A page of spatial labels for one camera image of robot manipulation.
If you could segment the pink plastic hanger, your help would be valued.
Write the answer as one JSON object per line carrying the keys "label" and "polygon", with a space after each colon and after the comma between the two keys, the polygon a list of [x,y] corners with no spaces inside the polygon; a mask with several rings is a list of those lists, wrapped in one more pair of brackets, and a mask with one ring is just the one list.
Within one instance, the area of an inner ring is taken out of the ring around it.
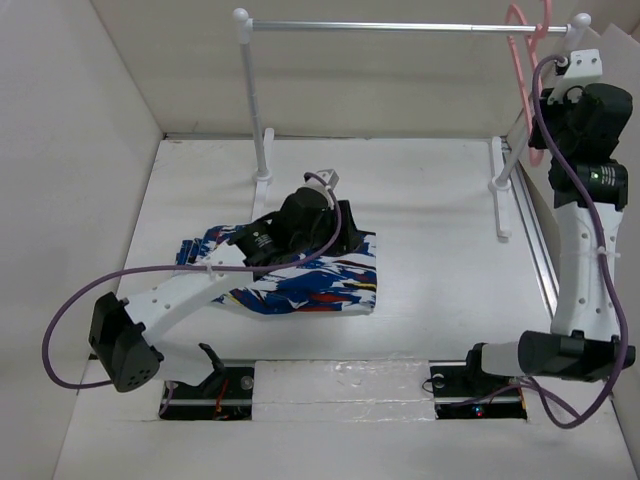
{"label": "pink plastic hanger", "polygon": [[[549,33],[552,19],[552,1],[543,0],[543,18],[542,21],[534,25],[534,30],[530,34],[525,34],[525,49],[527,58],[532,70],[538,65],[537,46],[540,40],[545,39]],[[515,3],[511,3],[506,11],[504,22],[506,26],[529,26],[529,23],[521,10]],[[528,139],[532,133],[532,113],[530,106],[530,90],[525,85],[525,76],[522,68],[519,51],[515,41],[514,34],[507,35],[507,43],[510,51],[515,76],[518,86],[518,92],[522,103],[522,114],[525,127],[525,145],[528,145]]]}

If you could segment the blue patterned trousers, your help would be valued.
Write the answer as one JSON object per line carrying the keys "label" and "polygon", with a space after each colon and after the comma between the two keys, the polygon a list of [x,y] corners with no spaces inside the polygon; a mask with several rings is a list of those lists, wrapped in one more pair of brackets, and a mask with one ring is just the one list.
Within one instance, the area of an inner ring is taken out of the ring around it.
{"label": "blue patterned trousers", "polygon": [[260,315],[294,312],[369,313],[376,305],[377,237],[360,231],[361,243],[340,256],[325,254],[296,268],[266,274],[242,289],[213,300],[227,307],[244,307]]}

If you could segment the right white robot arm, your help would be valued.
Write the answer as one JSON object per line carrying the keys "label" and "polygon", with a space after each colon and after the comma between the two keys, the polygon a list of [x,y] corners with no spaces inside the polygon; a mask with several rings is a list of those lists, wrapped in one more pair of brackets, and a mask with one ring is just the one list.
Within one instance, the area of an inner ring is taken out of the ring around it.
{"label": "right white robot arm", "polygon": [[620,341],[613,302],[600,262],[615,264],[616,237],[628,203],[627,169],[612,159],[633,112],[619,87],[592,83],[569,88],[554,102],[540,98],[543,121],[562,160],[548,179],[561,239],[559,296],[549,332],[527,330],[515,342],[476,344],[462,381],[483,394],[499,377],[546,376],[594,382],[609,376]]}

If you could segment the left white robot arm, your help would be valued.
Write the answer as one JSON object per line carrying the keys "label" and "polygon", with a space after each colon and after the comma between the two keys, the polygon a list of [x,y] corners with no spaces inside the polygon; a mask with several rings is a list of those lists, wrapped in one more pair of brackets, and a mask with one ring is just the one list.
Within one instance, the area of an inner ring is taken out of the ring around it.
{"label": "left white robot arm", "polygon": [[300,187],[279,210],[249,224],[211,228],[196,257],[151,290],[127,299],[100,297],[89,344],[115,389],[131,392],[159,372],[165,359],[159,340],[191,314],[231,292],[249,304],[245,291],[253,282],[289,280],[361,243],[349,201]]}

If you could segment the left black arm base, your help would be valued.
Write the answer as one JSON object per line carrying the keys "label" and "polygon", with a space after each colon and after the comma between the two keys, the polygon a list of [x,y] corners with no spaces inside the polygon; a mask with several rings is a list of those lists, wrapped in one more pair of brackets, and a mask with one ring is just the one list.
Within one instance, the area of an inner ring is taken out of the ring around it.
{"label": "left black arm base", "polygon": [[198,347],[210,363],[199,384],[165,383],[158,416],[166,421],[248,421],[252,419],[255,363],[225,363],[208,344]]}

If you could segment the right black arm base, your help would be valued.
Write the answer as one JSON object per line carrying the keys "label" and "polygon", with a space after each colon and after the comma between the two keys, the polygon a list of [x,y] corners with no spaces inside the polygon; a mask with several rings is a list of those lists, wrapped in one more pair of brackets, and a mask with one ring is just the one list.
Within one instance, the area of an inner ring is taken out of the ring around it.
{"label": "right black arm base", "polygon": [[437,420],[528,418],[522,391],[509,377],[472,373],[464,361],[434,361],[422,389]]}

